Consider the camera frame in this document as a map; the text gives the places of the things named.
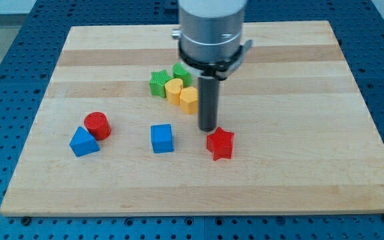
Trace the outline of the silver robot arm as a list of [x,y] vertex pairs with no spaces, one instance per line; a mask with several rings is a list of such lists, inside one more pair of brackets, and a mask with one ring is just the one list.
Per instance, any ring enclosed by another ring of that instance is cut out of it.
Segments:
[[182,62],[198,77],[223,81],[242,64],[253,41],[241,42],[247,0],[179,0]]

